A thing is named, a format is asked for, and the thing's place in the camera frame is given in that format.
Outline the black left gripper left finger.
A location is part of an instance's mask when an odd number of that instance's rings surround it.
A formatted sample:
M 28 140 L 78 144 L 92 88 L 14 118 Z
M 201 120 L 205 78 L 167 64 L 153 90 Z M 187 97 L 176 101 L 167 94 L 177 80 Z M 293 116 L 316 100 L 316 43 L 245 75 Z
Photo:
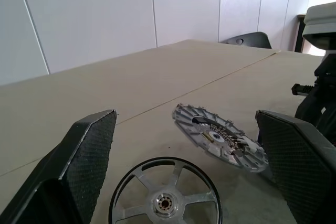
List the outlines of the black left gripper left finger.
M 36 165 L 1 213 L 1 223 L 90 223 L 109 162 L 115 110 L 75 122 Z

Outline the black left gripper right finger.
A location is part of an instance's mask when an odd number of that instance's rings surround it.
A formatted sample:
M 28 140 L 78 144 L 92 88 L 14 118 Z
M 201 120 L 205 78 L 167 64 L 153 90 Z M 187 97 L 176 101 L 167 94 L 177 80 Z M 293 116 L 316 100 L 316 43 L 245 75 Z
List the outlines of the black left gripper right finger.
M 258 110 L 272 176 L 297 223 L 335 223 L 335 146 L 312 124 Z

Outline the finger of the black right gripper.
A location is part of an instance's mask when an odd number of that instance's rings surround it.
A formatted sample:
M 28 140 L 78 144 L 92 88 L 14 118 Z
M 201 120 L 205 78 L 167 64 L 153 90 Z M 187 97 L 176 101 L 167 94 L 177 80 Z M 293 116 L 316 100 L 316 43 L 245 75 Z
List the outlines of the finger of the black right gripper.
M 313 89 L 298 106 L 295 118 L 312 124 L 330 143 L 335 143 L 335 92 Z
M 298 83 L 295 83 L 291 88 L 291 92 L 293 95 L 308 96 L 313 88 L 314 86 L 300 85 Z

